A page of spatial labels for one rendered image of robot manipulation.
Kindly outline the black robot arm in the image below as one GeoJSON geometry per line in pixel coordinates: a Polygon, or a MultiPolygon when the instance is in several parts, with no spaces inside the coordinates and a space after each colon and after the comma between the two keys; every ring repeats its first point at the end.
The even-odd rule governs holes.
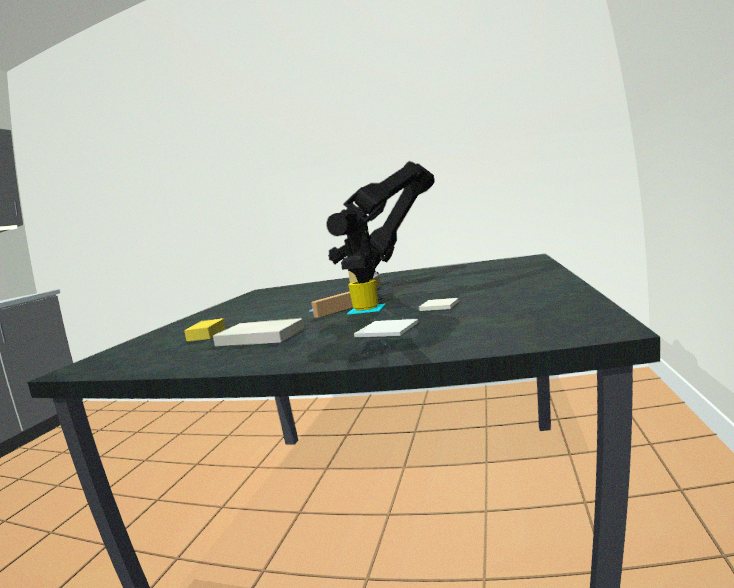
{"type": "MultiPolygon", "coordinates": [[[[377,262],[376,267],[381,260],[387,263],[392,257],[397,242],[397,231],[407,212],[418,195],[427,192],[434,182],[435,178],[431,172],[419,163],[408,161],[402,169],[394,172],[383,182],[372,182],[359,188],[343,203],[346,210],[342,209],[340,213],[333,213],[327,218],[327,231],[334,236],[369,231],[367,223],[378,217],[384,211],[387,200],[403,189],[383,227],[371,233],[371,250],[380,253],[380,260],[372,260],[372,263],[377,262]]],[[[339,248],[334,246],[328,250],[329,260],[332,260],[334,265],[346,256],[352,256],[349,243],[345,239],[344,243],[339,248]]]]}

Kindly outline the tan wooden plank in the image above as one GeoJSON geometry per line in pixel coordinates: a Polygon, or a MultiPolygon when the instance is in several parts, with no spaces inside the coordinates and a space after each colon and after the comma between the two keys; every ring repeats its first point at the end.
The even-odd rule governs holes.
{"type": "Polygon", "coordinates": [[[311,302],[315,318],[352,308],[350,292],[311,302]]]}

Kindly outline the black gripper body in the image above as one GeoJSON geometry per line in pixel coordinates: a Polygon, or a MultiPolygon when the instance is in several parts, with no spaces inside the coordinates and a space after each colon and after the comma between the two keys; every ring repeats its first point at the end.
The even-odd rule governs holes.
{"type": "Polygon", "coordinates": [[[380,253],[371,250],[370,238],[369,231],[347,234],[345,240],[349,243],[352,256],[341,261],[342,270],[367,267],[372,260],[380,260],[380,253]]]}

